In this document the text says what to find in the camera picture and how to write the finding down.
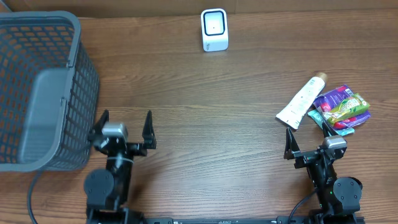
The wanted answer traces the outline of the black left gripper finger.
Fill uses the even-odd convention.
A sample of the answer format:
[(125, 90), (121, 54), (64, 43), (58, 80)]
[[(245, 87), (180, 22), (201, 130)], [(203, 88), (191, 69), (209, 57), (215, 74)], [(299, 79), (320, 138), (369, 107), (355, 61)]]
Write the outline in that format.
[(156, 149), (157, 148), (157, 140), (155, 137), (151, 110), (149, 110), (147, 112), (146, 120), (145, 120), (144, 127), (142, 130), (142, 137), (144, 139), (143, 145), (146, 149)]
[(100, 119), (92, 126), (88, 133), (89, 142), (93, 142), (96, 139), (100, 139), (103, 136), (102, 129), (105, 124), (109, 121), (109, 111), (104, 110)]

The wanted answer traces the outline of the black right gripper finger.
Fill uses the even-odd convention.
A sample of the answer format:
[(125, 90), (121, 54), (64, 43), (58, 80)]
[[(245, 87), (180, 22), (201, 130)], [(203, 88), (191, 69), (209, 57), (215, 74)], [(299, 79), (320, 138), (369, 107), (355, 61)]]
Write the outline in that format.
[(295, 158), (295, 154), (300, 153), (300, 148), (294, 138), (293, 132), (290, 128), (286, 129), (286, 142), (284, 159), (290, 160)]
[(331, 136), (337, 136), (337, 135), (338, 135), (338, 133), (337, 133), (333, 128), (331, 128), (331, 127), (328, 125), (327, 122), (323, 122), (323, 123), (322, 123), (322, 130), (323, 130), (324, 138), (331, 137)]

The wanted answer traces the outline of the teal wet wipes pack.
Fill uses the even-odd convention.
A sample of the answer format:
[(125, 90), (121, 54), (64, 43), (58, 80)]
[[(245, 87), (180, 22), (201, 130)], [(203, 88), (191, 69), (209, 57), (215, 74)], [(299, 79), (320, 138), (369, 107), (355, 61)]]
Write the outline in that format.
[[(327, 124), (327, 122), (324, 119), (324, 117), (322, 116), (322, 114), (320, 112), (318, 112), (317, 110), (311, 110), (307, 113), (307, 115), (309, 117), (311, 117), (314, 120), (314, 122), (316, 122), (319, 125), (320, 128), (322, 128), (323, 123)], [(347, 136), (349, 134), (355, 133), (355, 130), (353, 128), (346, 128), (346, 129), (340, 129), (340, 130), (333, 128), (333, 130), (341, 136)]]

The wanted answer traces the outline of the purple red pad pack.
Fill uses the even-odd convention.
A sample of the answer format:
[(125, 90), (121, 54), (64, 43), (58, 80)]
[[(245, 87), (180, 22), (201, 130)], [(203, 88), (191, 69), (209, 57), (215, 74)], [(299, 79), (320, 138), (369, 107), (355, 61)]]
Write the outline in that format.
[(334, 129), (353, 128), (371, 117), (370, 104), (347, 85), (319, 95), (313, 105)]

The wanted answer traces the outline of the white tube gold cap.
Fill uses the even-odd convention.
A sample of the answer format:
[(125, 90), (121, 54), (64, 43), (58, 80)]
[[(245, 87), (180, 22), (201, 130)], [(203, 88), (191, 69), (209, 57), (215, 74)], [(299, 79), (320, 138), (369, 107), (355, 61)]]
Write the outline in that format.
[(315, 98), (326, 86), (327, 80), (327, 74), (318, 72), (296, 93), (289, 104), (276, 115), (276, 118), (291, 128), (298, 129)]

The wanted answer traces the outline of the green yellow snack pack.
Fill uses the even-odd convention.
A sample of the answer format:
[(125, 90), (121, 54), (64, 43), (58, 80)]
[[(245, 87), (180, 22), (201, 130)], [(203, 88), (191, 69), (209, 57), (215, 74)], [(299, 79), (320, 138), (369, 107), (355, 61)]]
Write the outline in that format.
[(365, 113), (369, 107), (370, 104), (359, 93), (355, 93), (332, 110), (324, 112), (323, 117), (330, 125), (334, 126), (339, 121)]

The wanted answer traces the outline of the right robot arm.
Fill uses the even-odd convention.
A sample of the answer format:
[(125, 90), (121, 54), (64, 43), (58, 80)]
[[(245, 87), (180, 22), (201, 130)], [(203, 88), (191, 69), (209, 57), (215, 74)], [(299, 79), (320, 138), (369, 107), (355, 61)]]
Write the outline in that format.
[[(312, 151), (301, 151), (293, 132), (286, 129), (284, 159), (294, 160), (296, 169), (305, 168), (314, 190), (292, 209), (286, 223), (364, 223), (357, 218), (363, 185), (354, 177), (338, 177), (333, 163), (343, 158), (347, 141), (326, 123), (322, 124), (324, 139)], [(317, 196), (319, 209), (309, 211), (306, 217), (296, 217), (297, 209), (312, 196)]]

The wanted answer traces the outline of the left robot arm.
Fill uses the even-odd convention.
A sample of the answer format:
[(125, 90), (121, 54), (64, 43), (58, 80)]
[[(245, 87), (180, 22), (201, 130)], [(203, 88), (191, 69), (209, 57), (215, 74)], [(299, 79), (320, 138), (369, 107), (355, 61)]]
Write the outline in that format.
[(127, 127), (124, 123), (109, 122), (108, 110), (91, 128), (88, 134), (91, 146), (107, 158), (106, 167), (90, 172), (84, 182), (87, 223), (147, 223), (142, 212), (124, 204), (129, 195), (134, 158), (146, 157), (149, 149), (157, 147), (151, 111), (147, 112), (142, 138), (142, 142), (129, 142)]

